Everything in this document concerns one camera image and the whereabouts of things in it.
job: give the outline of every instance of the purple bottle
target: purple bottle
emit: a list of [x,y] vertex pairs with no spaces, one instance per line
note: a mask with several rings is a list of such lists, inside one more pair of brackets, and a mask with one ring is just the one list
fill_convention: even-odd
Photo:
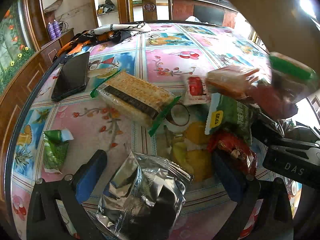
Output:
[[50,38],[53,41],[55,38],[57,38],[56,33],[54,32],[53,25],[51,23],[48,23],[48,31],[50,34]]
[[56,37],[57,38],[60,37],[61,31],[60,31],[59,23],[56,20],[54,20],[52,25],[53,25],[54,32],[56,33]]

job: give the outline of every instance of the green wrapper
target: green wrapper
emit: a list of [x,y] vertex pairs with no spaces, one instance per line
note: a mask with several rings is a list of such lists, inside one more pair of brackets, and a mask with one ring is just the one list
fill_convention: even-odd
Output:
[[61,173],[60,169],[66,159],[69,141],[73,136],[68,129],[43,132],[44,140],[44,171]]
[[251,111],[244,104],[220,93],[213,93],[204,133],[212,134],[223,128],[235,133],[251,146],[251,115]]

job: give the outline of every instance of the wooden chair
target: wooden chair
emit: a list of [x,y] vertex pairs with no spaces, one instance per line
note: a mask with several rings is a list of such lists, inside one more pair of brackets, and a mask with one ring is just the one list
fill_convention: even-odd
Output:
[[[133,22],[133,15],[130,7],[130,0],[126,0],[127,3],[127,18],[128,22]],[[169,6],[169,20],[172,20],[172,0],[168,0]],[[154,21],[157,20],[157,6],[156,0],[142,0],[142,11],[143,11],[143,19],[145,21]]]

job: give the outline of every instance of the black smartphone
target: black smartphone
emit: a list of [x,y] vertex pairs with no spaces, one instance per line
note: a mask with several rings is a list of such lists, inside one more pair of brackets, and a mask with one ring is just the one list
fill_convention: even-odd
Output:
[[52,101],[60,101],[86,88],[89,56],[90,52],[85,52],[63,65],[51,95]]

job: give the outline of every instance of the patterned tablecloth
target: patterned tablecloth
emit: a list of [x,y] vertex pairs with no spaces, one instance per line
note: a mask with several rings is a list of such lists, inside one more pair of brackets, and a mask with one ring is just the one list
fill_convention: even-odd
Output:
[[[261,73],[270,76],[267,53],[229,27],[173,23],[151,24],[151,27],[150,33],[134,36],[121,44],[106,42],[84,48],[80,53],[90,51],[90,70],[125,68],[127,73],[176,95],[184,94],[185,86],[180,78],[184,73],[205,75],[223,66],[253,65],[259,67]],[[65,174],[75,173],[97,149],[110,149],[108,166],[90,199],[83,203],[84,208],[94,211],[103,188],[126,159],[124,142],[133,151],[169,159],[172,140],[178,134],[183,136],[188,151],[202,151],[206,148],[206,145],[201,144],[201,136],[197,136],[203,133],[201,127],[207,118],[200,106],[184,107],[177,104],[171,111],[171,118],[167,118],[150,138],[145,128],[107,107],[103,101],[90,97],[90,91],[105,78],[103,74],[90,78],[85,92],[59,103],[52,102],[51,93],[60,68],[61,65],[52,72],[25,118],[20,133],[31,129],[31,142],[28,144],[18,140],[15,149],[11,176],[12,213],[22,239],[26,239],[31,192],[35,180],[40,177],[47,182],[60,180]],[[41,134],[44,130],[63,128],[71,131],[74,140],[70,141],[62,174],[46,173],[43,168],[44,145]],[[265,146],[254,139],[252,148],[259,156],[257,178],[273,180],[276,175],[262,167]],[[286,183],[291,195],[292,210],[296,210],[301,185],[290,180],[286,180]],[[194,182],[186,193],[186,200],[170,236],[171,240],[212,239],[236,206],[215,176]],[[59,207],[73,233],[62,203],[59,203]]]

